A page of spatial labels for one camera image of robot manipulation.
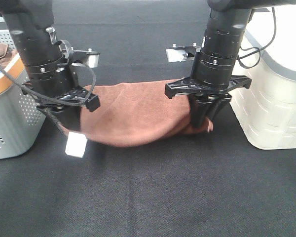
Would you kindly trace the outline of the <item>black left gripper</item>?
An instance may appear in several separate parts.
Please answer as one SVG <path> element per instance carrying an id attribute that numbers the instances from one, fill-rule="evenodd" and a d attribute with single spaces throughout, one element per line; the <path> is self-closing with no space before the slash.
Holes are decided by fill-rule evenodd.
<path id="1" fill-rule="evenodd" d="M 90 112 L 100 107 L 99 96 L 76 83 L 25 82 L 21 90 L 33 97 L 37 109 L 59 129 L 80 131 L 80 107 Z"/>

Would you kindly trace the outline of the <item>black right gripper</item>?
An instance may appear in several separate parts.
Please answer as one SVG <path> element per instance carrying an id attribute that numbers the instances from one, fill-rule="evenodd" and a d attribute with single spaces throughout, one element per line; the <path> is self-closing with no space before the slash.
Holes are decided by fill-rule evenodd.
<path id="1" fill-rule="evenodd" d="M 177 95 L 224 95 L 237 88 L 249 89 L 252 79 L 245 75 L 231 75 L 228 78 L 215 78 L 213 83 L 182 78 L 165 84 L 165 95 L 172 99 Z M 210 101 L 205 99 L 191 98 L 191 124 L 194 128 L 200 128 L 204 123 L 205 116 L 214 120 L 222 108 L 231 101 L 231 96 L 222 96 L 210 106 Z"/>

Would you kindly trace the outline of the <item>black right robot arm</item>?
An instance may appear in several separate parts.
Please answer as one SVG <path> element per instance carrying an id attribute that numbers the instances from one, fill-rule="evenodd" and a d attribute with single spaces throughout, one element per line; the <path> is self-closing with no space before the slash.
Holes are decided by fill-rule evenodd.
<path id="1" fill-rule="evenodd" d="M 246 26 L 255 9 L 296 5 L 296 0 L 209 0 L 210 16 L 201 45 L 166 49 L 169 62 L 193 61 L 190 76 L 166 84 L 168 98 L 187 95 L 191 124 L 200 128 L 230 101 L 230 92 L 249 89 L 252 80 L 232 74 Z"/>

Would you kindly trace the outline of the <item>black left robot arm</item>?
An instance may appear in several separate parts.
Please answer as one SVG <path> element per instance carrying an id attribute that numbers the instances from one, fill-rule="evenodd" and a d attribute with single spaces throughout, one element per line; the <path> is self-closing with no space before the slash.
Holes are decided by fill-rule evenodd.
<path id="1" fill-rule="evenodd" d="M 80 132 L 81 109 L 93 112 L 100 101 L 92 90 L 78 84 L 73 65 L 92 70 L 100 53 L 74 50 L 68 41 L 57 38 L 50 0 L 0 0 L 0 16 L 29 78 L 17 85 L 58 127 Z"/>

